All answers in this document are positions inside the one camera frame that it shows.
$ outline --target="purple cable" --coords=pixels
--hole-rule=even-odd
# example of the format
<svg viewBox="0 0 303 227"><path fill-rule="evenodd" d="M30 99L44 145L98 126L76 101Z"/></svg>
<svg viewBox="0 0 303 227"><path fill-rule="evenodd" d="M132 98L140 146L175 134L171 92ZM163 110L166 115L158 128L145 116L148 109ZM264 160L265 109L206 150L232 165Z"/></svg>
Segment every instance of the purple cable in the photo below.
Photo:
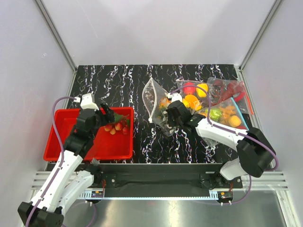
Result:
<svg viewBox="0 0 303 227"><path fill-rule="evenodd" d="M214 127L217 127L217 128L219 128L219 129L228 131L228 132L230 132L230 133L236 134L236 131L234 131L234 130L227 129L227 128L223 127L223 126L216 125L216 124L213 124L213 123L211 122L209 113L210 113L210 109L211 109L211 107L212 107L212 104L211 104L211 100L210 100L209 94L208 94L207 91L205 91L203 88L201 88L201 87L199 87L199 86L196 86L196 85L185 85L185 86L181 86L181 87L177 88L176 90L172 91L171 94L176 93L177 91L179 91L179 90L181 90L181 89L183 89L183 88L185 88L185 87L196 87L196 88L201 89L202 91L205 92L206 97L207 97L207 99L208 99L207 121L208 121L208 123L210 123L210 125L212 125L212 126L214 126ZM251 141L253 141L253 142L259 144L260 146L262 146L264 149L266 149L266 150L274 157L275 162L276 162L276 165L275 165L274 168L269 169L269 170L267 170L267 171L274 171L274 170L276 170L276 169L278 168L278 166L279 166L278 158L276 157L275 153L274 153L269 147L267 147L265 144L261 143L260 141L256 140L255 138L252 138L251 136L245 135L245 134L240 133L240 132L238 133L238 135L243 136L243 137L245 137L245 138L247 138L247 139L250 139ZM249 185L249 188L248 188L248 191L247 191L246 195L245 195L242 199L240 199L239 201L233 202L234 204L237 204L237 203L242 202L243 200L245 200L246 197L248 196L248 194L250 193L252 182L251 182L251 176L250 176L250 175L249 175L249 177L250 177L250 185Z"/></svg>
<svg viewBox="0 0 303 227"><path fill-rule="evenodd" d="M55 103L53 104L53 107L52 107L52 123L53 123L53 129L56 133L56 136L58 138L58 141L59 141L59 144L60 144L60 149L61 149L61 161L60 161L60 164L59 164L59 167L61 167L63 165L63 161L64 161L64 148L63 148L63 143L61 141L61 138L60 138L60 135L59 135L59 132L57 130L57 127L56 127L56 124L55 124L55 118L54 118L54 113L55 113L55 108L56 108L56 105L59 101L63 100L63 99L72 99L72 100L75 100L74 97L70 97L70 96L65 96L65 97L61 97L59 99L57 99L55 101ZM48 185L46 186L45 190L42 192L41 194L41 198L43 198L45 196L45 194L47 193L47 190L50 188L52 182L54 181L55 177L57 176L59 172L59 168L57 168L56 172L54 173L53 177L51 178L50 182L48 183ZM34 214L34 211L36 210L36 208L38 207L39 203L41 202L41 200L38 200L37 203L34 205L34 207L32 208L32 210L30 211L28 217L27 217L27 222L25 224L25 227L28 227L29 226L29 222Z"/></svg>
<svg viewBox="0 0 303 227"><path fill-rule="evenodd" d="M97 208L96 208L96 205L94 203L92 203L92 206L94 208L94 216L92 217L91 221L89 222L89 224L85 227L90 227L90 225L94 222L94 220L96 219L96 216L97 216Z"/></svg>

